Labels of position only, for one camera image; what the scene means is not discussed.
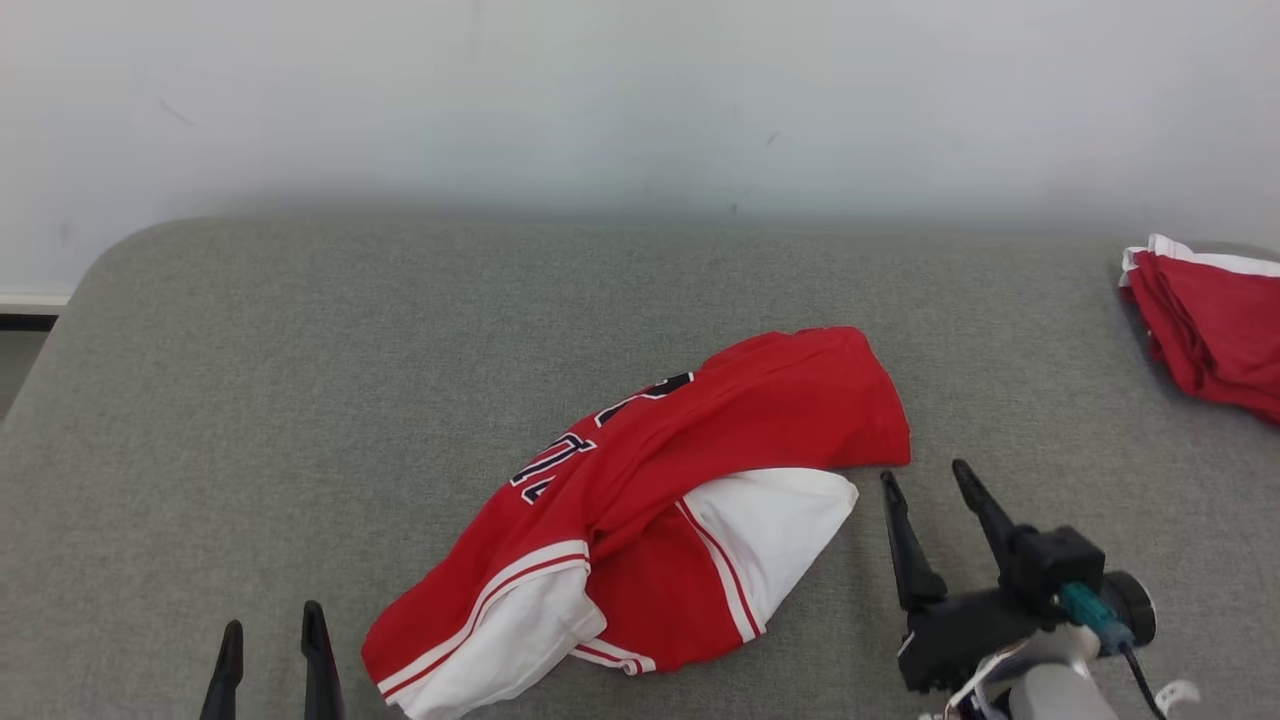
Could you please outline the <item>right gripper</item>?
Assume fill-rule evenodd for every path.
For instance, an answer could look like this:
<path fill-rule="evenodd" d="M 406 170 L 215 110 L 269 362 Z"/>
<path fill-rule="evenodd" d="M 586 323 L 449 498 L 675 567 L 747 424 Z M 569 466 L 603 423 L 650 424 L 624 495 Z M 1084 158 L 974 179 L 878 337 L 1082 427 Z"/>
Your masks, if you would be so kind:
<path fill-rule="evenodd" d="M 1016 527 L 965 460 L 952 460 L 952 474 L 980 523 L 998 583 L 1005 585 Z M 1002 588 L 947 597 L 945 579 L 933 571 L 913 529 L 895 474 L 882 471 L 879 480 L 899 606 L 908 615 L 908 635 L 899 650 L 908 691 L 960 691 L 983 659 L 1062 623 L 1060 607 L 1027 603 Z"/>

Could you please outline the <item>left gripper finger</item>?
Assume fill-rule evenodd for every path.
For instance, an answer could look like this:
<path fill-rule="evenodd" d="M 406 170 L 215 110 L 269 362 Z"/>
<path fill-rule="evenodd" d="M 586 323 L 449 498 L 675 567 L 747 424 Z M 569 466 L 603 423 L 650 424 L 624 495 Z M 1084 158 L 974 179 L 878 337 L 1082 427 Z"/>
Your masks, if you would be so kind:
<path fill-rule="evenodd" d="M 307 664 L 303 719 L 344 719 L 346 703 L 323 606 L 303 605 L 302 655 Z"/>
<path fill-rule="evenodd" d="M 243 626 L 230 620 L 200 711 L 201 720 L 236 720 L 237 691 L 243 676 Z"/>

